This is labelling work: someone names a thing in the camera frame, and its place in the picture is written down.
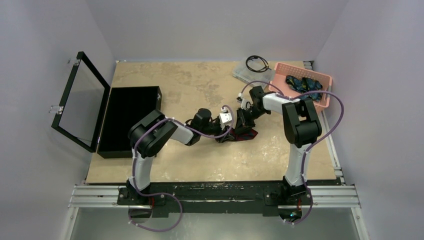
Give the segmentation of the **red navy striped tie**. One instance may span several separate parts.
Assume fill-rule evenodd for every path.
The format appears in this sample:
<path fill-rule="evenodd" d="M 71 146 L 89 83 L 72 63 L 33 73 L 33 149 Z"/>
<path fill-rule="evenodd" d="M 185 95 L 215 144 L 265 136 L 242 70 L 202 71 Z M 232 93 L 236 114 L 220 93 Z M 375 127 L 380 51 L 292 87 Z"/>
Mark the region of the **red navy striped tie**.
<path fill-rule="evenodd" d="M 217 138 L 215 141 L 218 143 L 242 142 L 253 140 L 257 135 L 258 132 L 252 128 L 249 128 L 246 132 L 240 134 L 235 133 L 234 129 L 232 128 L 228 134 L 223 137 Z"/>

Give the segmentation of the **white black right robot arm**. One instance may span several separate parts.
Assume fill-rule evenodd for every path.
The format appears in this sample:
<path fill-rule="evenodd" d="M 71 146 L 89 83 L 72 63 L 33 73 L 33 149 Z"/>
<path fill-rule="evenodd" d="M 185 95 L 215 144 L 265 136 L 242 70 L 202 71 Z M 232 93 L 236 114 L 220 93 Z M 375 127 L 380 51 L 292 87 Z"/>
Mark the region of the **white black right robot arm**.
<path fill-rule="evenodd" d="M 294 203 L 306 192 L 306 164 L 309 162 L 308 151 L 322 134 L 313 100 L 290 99 L 278 92 L 264 92 L 260 86 L 249 91 L 248 101 L 242 93 L 237 101 L 237 119 L 233 128 L 237 141 L 252 140 L 257 132 L 255 120 L 264 114 L 278 113 L 282 116 L 284 135 L 290 144 L 289 162 L 282 179 L 280 197 L 288 204 Z"/>

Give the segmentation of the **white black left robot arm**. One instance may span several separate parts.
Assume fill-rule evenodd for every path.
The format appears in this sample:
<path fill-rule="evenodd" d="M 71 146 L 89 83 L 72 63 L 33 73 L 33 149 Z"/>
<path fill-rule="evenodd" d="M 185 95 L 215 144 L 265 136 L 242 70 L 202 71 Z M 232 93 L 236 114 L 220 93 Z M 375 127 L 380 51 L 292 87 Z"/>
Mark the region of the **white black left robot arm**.
<path fill-rule="evenodd" d="M 230 136 L 234 123 L 234 112 L 224 105 L 216 118 L 207 108 L 200 108 L 191 120 L 185 123 L 153 110 L 133 125 L 127 137 L 132 151 L 131 176 L 128 184 L 132 188 L 129 197 L 138 205 L 149 199 L 148 187 L 153 159 L 169 140 L 185 146 L 196 144 L 201 137 L 223 142 Z"/>

